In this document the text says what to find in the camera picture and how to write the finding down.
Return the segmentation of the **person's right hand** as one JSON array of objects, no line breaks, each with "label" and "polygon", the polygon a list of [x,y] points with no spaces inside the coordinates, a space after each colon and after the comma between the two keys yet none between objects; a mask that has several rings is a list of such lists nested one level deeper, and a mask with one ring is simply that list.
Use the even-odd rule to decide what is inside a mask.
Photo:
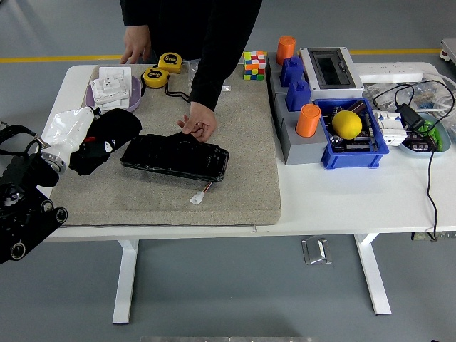
[{"label": "person's right hand", "polygon": [[147,25],[127,26],[123,41],[125,51],[120,64],[137,63],[140,58],[144,62],[150,59],[151,38]]}]

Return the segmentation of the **person's left hand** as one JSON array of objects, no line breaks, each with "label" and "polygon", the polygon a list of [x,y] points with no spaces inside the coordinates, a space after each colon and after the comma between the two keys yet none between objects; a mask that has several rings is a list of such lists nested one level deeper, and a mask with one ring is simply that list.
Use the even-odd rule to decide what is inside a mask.
[{"label": "person's left hand", "polygon": [[191,102],[190,114],[177,121],[184,134],[192,135],[201,143],[207,142],[217,128],[214,111],[205,105]]}]

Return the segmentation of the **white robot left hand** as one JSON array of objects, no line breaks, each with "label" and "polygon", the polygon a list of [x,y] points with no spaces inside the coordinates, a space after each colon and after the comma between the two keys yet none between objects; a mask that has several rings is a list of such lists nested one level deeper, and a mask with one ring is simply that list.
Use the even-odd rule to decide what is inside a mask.
[{"label": "white robot left hand", "polygon": [[94,109],[84,107],[55,114],[43,134],[43,140],[49,144],[43,151],[59,158],[68,159],[77,151],[86,138],[94,119]]}]

